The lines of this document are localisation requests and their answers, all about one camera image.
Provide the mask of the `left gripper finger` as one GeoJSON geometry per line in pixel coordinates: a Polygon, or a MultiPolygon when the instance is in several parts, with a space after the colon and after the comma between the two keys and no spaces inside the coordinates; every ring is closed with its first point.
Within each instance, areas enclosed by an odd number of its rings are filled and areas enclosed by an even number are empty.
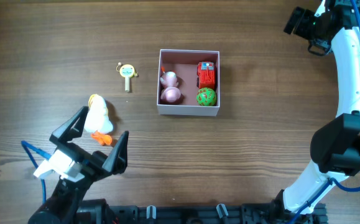
{"type": "Polygon", "coordinates": [[[129,131],[121,134],[109,156],[102,165],[102,168],[112,175],[122,174],[127,168],[127,144],[129,131]]]}
{"type": "Polygon", "coordinates": [[[81,107],[75,115],[68,121],[58,127],[50,136],[50,141],[55,145],[65,143],[80,138],[83,134],[83,129],[88,114],[89,107],[81,107]]]}

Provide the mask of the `white yellow duck plush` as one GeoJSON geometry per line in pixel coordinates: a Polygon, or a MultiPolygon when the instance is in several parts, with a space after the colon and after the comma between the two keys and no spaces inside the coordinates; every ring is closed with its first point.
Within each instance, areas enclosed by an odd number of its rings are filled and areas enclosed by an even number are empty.
{"type": "Polygon", "coordinates": [[[110,133],[114,130],[114,126],[109,120],[109,111],[105,99],[102,96],[93,94],[88,100],[88,107],[84,129],[100,145],[111,145],[113,139],[110,133]]]}

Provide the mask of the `pink pig toy figure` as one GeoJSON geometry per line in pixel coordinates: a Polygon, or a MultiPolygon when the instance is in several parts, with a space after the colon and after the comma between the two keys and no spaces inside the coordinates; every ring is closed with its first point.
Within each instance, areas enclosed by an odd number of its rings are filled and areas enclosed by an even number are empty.
{"type": "Polygon", "coordinates": [[[173,71],[166,72],[164,67],[162,67],[162,72],[163,74],[159,78],[163,88],[160,93],[160,100],[169,104],[177,103],[182,96],[182,93],[178,88],[179,82],[177,74],[173,71]]]}

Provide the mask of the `green numbered ball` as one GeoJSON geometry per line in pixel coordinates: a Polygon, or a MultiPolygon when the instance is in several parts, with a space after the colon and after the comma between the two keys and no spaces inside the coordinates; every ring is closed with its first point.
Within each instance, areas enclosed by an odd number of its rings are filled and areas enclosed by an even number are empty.
{"type": "Polygon", "coordinates": [[[196,94],[196,101],[200,106],[214,106],[217,94],[212,88],[200,88],[196,94]]]}

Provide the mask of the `red toy fire truck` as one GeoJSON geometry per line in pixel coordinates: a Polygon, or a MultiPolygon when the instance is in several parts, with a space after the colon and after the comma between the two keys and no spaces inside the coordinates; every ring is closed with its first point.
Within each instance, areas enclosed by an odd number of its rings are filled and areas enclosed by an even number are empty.
{"type": "Polygon", "coordinates": [[[213,62],[200,62],[197,67],[197,87],[211,88],[216,87],[216,70],[213,62]]]}

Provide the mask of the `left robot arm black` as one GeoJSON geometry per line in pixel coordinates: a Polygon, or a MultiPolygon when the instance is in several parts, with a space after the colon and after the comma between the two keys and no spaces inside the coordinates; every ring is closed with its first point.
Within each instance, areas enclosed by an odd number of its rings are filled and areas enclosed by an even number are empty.
{"type": "Polygon", "coordinates": [[[82,136],[87,113],[88,107],[82,107],[51,134],[50,142],[56,149],[34,175],[44,179],[55,172],[60,180],[52,195],[29,218],[29,223],[71,223],[94,182],[126,170],[128,131],[119,137],[109,155],[100,151],[90,154],[72,142],[82,136]]]}

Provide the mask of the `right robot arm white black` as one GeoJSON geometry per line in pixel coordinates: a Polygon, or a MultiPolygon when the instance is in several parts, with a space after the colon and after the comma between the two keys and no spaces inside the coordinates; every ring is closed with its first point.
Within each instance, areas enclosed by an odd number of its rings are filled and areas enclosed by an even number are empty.
{"type": "Polygon", "coordinates": [[[334,187],[360,192],[343,182],[360,172],[360,2],[322,1],[316,11],[296,7],[284,31],[306,39],[311,54],[333,54],[338,109],[310,143],[310,162],[298,179],[271,202],[271,223],[316,221],[314,209],[334,187]]]}

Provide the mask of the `yellow wooden rattle toy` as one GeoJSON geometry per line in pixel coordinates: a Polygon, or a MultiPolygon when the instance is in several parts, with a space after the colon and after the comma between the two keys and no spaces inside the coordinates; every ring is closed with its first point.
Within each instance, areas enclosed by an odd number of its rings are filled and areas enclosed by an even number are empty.
{"type": "Polygon", "coordinates": [[[120,74],[120,76],[125,79],[124,89],[125,92],[129,93],[131,91],[131,78],[139,76],[136,69],[131,64],[123,64],[121,62],[118,62],[118,65],[116,66],[116,71],[120,74]]]}

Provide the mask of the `pink open cardboard box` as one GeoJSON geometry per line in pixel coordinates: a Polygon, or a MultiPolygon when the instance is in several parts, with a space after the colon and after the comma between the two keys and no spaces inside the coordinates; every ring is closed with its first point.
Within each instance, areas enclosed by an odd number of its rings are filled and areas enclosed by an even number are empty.
{"type": "Polygon", "coordinates": [[[159,53],[159,71],[174,72],[179,82],[181,97],[178,103],[169,104],[160,97],[163,92],[161,82],[157,82],[157,109],[161,115],[216,116],[221,106],[220,96],[220,53],[214,50],[162,49],[159,53]],[[213,106],[200,106],[197,96],[197,67],[200,62],[211,62],[215,66],[216,103],[213,106]]]}

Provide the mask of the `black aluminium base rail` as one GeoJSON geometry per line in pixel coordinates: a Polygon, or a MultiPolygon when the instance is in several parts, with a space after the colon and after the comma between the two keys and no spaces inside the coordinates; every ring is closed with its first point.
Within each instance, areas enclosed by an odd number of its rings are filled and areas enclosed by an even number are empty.
{"type": "Polygon", "coordinates": [[[287,223],[291,218],[271,220],[268,204],[227,206],[223,203],[208,207],[111,206],[117,218],[114,223],[175,223],[175,224],[263,224],[287,223]]]}

